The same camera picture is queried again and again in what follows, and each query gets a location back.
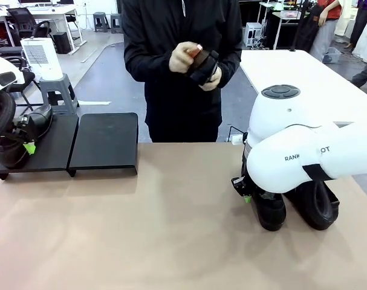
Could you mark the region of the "person right hand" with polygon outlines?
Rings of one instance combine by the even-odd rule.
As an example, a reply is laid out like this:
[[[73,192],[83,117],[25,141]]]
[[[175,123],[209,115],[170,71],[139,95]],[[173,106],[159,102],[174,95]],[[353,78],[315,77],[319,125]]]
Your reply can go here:
[[[193,57],[190,55],[190,53],[196,51],[197,49],[197,43],[179,43],[173,50],[169,59],[169,70],[172,73],[187,73],[190,66],[193,64]]]

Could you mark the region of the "person right forearm black sleeve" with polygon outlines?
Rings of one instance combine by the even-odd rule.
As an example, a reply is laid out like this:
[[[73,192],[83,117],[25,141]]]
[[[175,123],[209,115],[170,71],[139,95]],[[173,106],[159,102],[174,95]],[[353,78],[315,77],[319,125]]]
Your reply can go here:
[[[170,73],[171,54],[172,50],[167,50],[164,54],[150,55],[144,47],[126,45],[125,67],[135,81],[151,82]]]

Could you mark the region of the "black computer tower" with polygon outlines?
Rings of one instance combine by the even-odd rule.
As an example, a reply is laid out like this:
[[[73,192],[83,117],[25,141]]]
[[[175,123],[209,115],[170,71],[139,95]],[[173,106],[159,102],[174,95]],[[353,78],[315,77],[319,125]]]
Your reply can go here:
[[[68,54],[72,50],[66,32],[54,33],[53,40],[57,54]]]

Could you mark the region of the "mannequin red shirt grey trousers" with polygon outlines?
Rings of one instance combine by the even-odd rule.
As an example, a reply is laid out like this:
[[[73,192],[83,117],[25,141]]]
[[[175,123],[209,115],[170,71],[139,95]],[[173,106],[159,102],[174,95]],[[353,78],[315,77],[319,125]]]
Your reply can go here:
[[[323,62],[334,37],[338,20],[342,14],[344,0],[317,0],[320,13],[317,15],[318,31],[309,54]]]

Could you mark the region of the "white computer case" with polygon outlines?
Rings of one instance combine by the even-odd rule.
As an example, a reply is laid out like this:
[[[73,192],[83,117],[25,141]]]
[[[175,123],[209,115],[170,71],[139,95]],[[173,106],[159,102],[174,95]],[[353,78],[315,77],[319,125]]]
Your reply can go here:
[[[246,47],[254,47],[261,39],[262,24],[259,22],[247,22],[244,33],[244,44]]]

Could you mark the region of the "small white metal table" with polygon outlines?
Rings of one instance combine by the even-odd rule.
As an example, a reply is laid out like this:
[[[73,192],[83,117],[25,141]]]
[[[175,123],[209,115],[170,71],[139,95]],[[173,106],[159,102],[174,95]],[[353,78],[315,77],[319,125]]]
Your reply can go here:
[[[265,49],[289,49],[296,36],[304,0],[264,0],[261,39]]]

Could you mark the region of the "person black jacket torso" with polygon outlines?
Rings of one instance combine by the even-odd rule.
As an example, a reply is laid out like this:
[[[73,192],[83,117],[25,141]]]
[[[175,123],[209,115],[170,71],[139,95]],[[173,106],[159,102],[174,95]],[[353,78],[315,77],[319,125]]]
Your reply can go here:
[[[238,0],[122,0],[126,45],[150,55],[193,42],[219,52],[242,44]],[[146,118],[155,143],[215,142],[222,122],[221,90],[203,91],[187,74],[171,72],[145,86]]]

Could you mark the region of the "grey plastic bin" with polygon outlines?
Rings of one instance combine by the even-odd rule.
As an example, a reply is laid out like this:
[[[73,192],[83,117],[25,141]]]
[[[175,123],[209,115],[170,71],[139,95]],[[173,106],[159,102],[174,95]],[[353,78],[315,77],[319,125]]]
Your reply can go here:
[[[337,63],[342,53],[335,47],[329,47],[328,51],[324,54],[322,63]]]

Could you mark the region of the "black mesh office chair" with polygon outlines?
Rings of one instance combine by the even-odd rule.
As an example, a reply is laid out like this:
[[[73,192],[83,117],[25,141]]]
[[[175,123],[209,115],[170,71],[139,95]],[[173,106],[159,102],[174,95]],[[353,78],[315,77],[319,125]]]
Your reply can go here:
[[[50,22],[36,22],[27,8],[8,8],[7,12],[14,21],[17,47],[21,46],[21,40],[25,38],[51,37]]]

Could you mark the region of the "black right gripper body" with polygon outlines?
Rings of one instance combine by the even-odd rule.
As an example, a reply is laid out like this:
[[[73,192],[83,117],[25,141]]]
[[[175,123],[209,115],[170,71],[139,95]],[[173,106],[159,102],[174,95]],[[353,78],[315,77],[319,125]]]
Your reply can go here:
[[[256,184],[252,181],[250,175],[248,174],[246,157],[242,157],[242,177],[245,184],[245,188],[248,189],[256,188]]]

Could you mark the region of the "grey plastic stool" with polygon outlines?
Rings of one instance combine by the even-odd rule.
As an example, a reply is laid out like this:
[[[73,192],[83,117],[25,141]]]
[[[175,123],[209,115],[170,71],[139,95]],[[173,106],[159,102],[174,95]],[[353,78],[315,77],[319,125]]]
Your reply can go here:
[[[109,23],[104,12],[95,12],[93,14],[94,31],[107,33],[109,30]]]
[[[58,80],[40,78],[39,86],[44,104],[50,105],[55,114],[77,114],[79,102],[66,74]]]
[[[120,13],[111,15],[111,33],[121,33],[122,32],[122,17]]]

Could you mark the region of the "white air purifier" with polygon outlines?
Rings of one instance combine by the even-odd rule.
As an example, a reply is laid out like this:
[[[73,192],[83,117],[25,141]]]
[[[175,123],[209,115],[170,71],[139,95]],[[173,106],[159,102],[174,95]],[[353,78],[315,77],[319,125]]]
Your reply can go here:
[[[21,45],[31,70],[38,79],[57,80],[63,72],[50,38],[30,37],[21,40]]]

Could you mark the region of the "person left hand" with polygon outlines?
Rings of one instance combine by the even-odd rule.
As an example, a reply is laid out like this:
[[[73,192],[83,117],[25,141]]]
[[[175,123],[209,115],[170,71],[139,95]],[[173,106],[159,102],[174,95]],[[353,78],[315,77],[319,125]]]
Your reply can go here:
[[[203,85],[200,85],[200,88],[203,91],[213,91],[219,85],[221,77],[222,77],[221,68],[217,67],[217,69],[215,70],[214,74],[211,76],[209,81]]]

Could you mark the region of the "large white table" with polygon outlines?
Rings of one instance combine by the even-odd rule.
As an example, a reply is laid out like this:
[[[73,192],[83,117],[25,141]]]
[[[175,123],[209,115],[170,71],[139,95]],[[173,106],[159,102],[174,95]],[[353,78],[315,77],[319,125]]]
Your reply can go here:
[[[293,85],[323,118],[367,123],[367,94],[305,51],[244,50],[240,67],[257,92]]]

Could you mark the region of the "person left forearm black sleeve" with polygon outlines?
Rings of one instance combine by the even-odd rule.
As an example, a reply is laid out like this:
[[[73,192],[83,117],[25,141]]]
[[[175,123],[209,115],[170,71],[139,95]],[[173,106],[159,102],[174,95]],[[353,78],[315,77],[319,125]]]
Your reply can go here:
[[[225,47],[219,52],[218,67],[222,73],[218,84],[219,88],[225,87],[230,79],[234,76],[241,62],[241,53],[242,49],[240,43]]]

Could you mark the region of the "black hanging apron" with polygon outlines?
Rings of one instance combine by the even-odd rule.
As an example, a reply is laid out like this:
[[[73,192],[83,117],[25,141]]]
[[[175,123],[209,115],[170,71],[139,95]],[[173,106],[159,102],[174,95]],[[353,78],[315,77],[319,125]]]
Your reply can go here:
[[[310,0],[304,0],[292,49],[310,51],[319,30],[318,22],[322,10],[323,7],[318,3],[311,4]]]

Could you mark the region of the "thin black pole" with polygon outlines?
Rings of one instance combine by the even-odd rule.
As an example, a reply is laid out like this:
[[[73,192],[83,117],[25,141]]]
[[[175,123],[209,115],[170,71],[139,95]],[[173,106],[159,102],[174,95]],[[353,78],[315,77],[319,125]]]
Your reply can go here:
[[[305,17],[305,12],[308,9],[308,3],[309,3],[309,0],[302,0],[302,3],[300,5],[300,7],[301,7],[300,18],[299,18],[299,22],[298,22],[298,25],[297,25],[297,30],[296,30],[296,34],[294,36],[293,43],[290,47],[290,51],[292,51],[292,52],[296,51],[296,44],[297,44],[297,40],[299,38],[299,34],[300,34],[300,30],[301,30],[301,27],[302,27],[303,20],[304,20],[304,17]]]

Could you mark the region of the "black shoe stand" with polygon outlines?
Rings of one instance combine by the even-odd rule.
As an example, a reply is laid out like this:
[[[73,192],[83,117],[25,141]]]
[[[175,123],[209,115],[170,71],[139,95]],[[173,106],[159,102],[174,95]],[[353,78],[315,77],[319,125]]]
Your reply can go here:
[[[81,116],[68,173],[78,170],[130,170],[137,174],[138,115],[127,113]]]
[[[0,165],[0,179],[10,173],[36,173],[66,171],[74,177],[75,170],[69,169],[74,143],[77,137],[79,118],[77,115],[54,115],[49,131],[43,136],[33,155],[17,169]]]

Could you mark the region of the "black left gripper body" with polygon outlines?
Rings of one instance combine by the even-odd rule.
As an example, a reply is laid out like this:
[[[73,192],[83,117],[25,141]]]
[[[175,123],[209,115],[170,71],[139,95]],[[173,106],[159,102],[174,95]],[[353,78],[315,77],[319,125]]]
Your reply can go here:
[[[28,127],[32,130],[35,138],[44,136],[53,120],[53,110],[50,105],[42,105],[27,115]]]

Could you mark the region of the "white office desk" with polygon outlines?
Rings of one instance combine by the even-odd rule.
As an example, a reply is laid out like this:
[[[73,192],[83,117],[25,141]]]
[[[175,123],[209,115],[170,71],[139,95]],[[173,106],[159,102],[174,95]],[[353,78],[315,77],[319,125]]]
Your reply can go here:
[[[68,40],[70,42],[72,50],[68,53],[68,55],[72,55],[76,53],[77,50],[81,48],[82,45],[86,44],[86,40],[83,38],[79,21],[78,21],[78,14],[76,10],[76,6],[74,4],[71,5],[60,5],[55,6],[53,8],[47,8],[46,10],[32,10],[31,14],[35,18],[35,20],[49,20],[51,22],[55,22],[59,24],[59,28],[65,28],[66,33],[68,36]],[[76,18],[76,27],[78,31],[78,37],[77,40],[74,40],[74,36],[72,34],[72,31],[70,30],[70,27],[68,25],[66,16],[73,15]],[[8,44],[12,47],[15,47],[15,43],[13,41],[10,27],[7,24],[6,17],[9,16],[9,14],[5,10],[0,10],[0,23],[3,23],[5,25],[5,30],[7,32],[8,38],[10,39],[8,41]]]

